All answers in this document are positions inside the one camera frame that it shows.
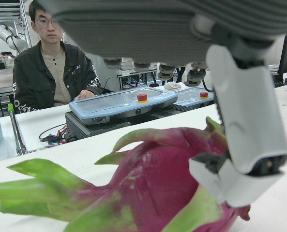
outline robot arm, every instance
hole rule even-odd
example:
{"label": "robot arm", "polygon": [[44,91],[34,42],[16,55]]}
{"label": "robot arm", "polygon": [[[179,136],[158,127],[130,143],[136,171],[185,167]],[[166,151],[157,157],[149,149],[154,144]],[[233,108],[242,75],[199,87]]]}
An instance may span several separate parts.
{"label": "robot arm", "polygon": [[4,40],[11,49],[19,53],[28,48],[27,42],[13,35],[4,25],[0,25],[0,38]]}
{"label": "robot arm", "polygon": [[190,173],[218,202],[237,207],[255,201],[282,176],[279,167],[287,159],[272,78],[263,62],[274,39],[287,34],[287,0],[278,7],[271,7],[273,0],[109,2],[41,4],[83,50],[104,59],[161,62],[160,72],[171,75],[167,66],[206,57],[229,151],[223,159],[214,154],[191,159]]}

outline metal rod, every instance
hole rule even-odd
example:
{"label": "metal rod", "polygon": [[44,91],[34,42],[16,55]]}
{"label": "metal rod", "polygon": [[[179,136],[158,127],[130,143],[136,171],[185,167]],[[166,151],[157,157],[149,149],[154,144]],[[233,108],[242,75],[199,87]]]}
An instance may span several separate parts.
{"label": "metal rod", "polygon": [[10,114],[13,132],[14,132],[14,138],[15,138],[15,143],[16,143],[16,152],[19,156],[25,155],[25,154],[27,154],[27,150],[26,150],[25,145],[23,144],[14,112],[12,110],[10,110],[9,114]]}

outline white object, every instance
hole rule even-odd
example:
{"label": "white object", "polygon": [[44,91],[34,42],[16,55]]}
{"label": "white object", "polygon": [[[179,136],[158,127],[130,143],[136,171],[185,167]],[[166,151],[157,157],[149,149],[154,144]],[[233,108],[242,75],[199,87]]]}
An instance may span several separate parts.
{"label": "white object", "polygon": [[245,206],[254,202],[282,176],[247,175],[268,157],[287,155],[287,139],[267,67],[239,69],[228,49],[212,45],[207,52],[220,104],[231,161],[213,174],[205,164],[190,159],[192,176],[219,203]]}

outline black cable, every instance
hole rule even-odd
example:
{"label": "black cable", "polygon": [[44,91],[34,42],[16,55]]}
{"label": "black cable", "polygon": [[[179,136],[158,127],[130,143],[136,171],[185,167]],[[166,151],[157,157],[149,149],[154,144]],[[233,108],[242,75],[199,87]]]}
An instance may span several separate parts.
{"label": "black cable", "polygon": [[1,105],[1,97],[0,97],[0,110],[1,110],[1,115],[4,116],[3,110],[2,110],[2,105]]}
{"label": "black cable", "polygon": [[202,84],[203,84],[203,86],[204,86],[204,88],[205,88],[205,90],[206,90],[207,92],[210,92],[210,93],[213,93],[213,92],[214,92],[213,90],[209,90],[209,89],[207,88],[207,86],[206,86],[206,83],[205,83],[205,80],[204,80],[204,79],[202,80]]}
{"label": "black cable", "polygon": [[[125,78],[125,77],[124,77],[124,76],[121,76],[121,77],[110,77],[110,78],[108,78],[108,79],[106,80],[106,82],[105,82],[105,86],[102,87],[101,94],[103,93],[103,91],[104,91],[104,89],[105,89],[105,87],[106,87],[106,84],[107,84],[107,82],[108,82],[109,79],[121,79],[121,78]],[[136,81],[135,79],[133,79],[131,76],[129,76],[129,78],[131,78],[132,80],[134,80],[135,82],[137,82],[137,83],[140,84],[141,86],[143,85],[143,84],[141,84],[140,82],[138,82],[138,81]]]}
{"label": "black cable", "polygon": [[51,129],[54,129],[54,128],[56,128],[56,127],[60,127],[60,126],[66,125],[66,124],[67,124],[67,123],[63,123],[63,124],[60,124],[60,125],[58,125],[58,126],[51,127],[50,129],[47,129],[46,131],[42,132],[42,133],[39,135],[40,141],[44,139],[44,138],[41,138],[41,135],[43,135],[45,132],[48,132],[48,131],[51,130]]}
{"label": "black cable", "polygon": [[13,45],[14,45],[14,47],[16,48],[17,52],[19,53],[19,50],[18,50],[18,48],[17,48],[16,44],[14,43],[13,36],[11,36],[11,40],[12,40]]}

